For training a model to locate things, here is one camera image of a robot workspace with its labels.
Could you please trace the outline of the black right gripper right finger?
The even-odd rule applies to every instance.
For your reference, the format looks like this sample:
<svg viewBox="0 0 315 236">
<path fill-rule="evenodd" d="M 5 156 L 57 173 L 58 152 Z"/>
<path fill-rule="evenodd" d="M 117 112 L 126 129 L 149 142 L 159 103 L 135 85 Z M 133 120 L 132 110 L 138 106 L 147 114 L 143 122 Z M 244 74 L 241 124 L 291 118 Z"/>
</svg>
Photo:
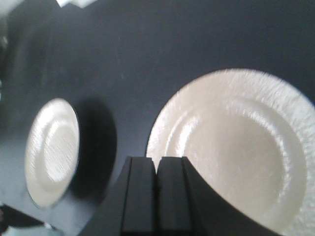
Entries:
<svg viewBox="0 0 315 236">
<path fill-rule="evenodd" d="M 221 197 L 187 157 L 163 157 L 157 169 L 161 236 L 275 236 Z"/>
</svg>

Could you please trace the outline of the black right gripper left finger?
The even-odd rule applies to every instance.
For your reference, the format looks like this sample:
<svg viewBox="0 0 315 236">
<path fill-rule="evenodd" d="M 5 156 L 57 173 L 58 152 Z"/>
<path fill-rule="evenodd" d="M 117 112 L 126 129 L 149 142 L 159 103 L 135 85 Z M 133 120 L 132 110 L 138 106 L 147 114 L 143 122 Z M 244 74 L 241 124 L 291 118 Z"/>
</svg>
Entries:
<svg viewBox="0 0 315 236">
<path fill-rule="evenodd" d="M 152 236 L 155 169 L 150 158 L 128 157 L 115 185 L 83 228 L 82 236 Z"/>
</svg>

